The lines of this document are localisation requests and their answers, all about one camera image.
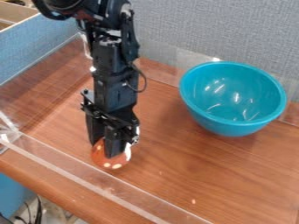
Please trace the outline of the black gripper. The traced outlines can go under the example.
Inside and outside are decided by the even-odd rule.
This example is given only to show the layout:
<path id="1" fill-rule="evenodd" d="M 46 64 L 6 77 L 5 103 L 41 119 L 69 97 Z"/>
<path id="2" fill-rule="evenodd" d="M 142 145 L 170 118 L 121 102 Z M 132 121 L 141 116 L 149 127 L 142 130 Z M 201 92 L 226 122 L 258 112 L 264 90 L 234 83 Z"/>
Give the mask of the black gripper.
<path id="1" fill-rule="evenodd" d="M 137 94 L 137 72 L 93 75 L 93 89 L 81 91 L 81 110 L 85 113 L 88 140 L 94 144 L 104 137 L 106 158 L 120 155 L 132 142 L 138 126 L 133 112 Z"/>

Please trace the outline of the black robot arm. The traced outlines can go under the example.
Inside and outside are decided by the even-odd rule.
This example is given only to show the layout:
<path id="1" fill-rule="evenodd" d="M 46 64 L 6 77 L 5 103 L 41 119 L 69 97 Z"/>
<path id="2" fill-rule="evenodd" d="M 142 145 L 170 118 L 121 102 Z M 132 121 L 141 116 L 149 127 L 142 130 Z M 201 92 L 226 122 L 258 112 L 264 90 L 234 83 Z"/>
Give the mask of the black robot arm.
<path id="1" fill-rule="evenodd" d="M 49 19 L 74 18 L 84 32 L 93 88 L 81 91 L 88 140 L 104 144 L 104 155 L 114 158 L 138 140 L 133 112 L 140 70 L 134 65 L 138 43 L 128 0 L 31 0 Z"/>

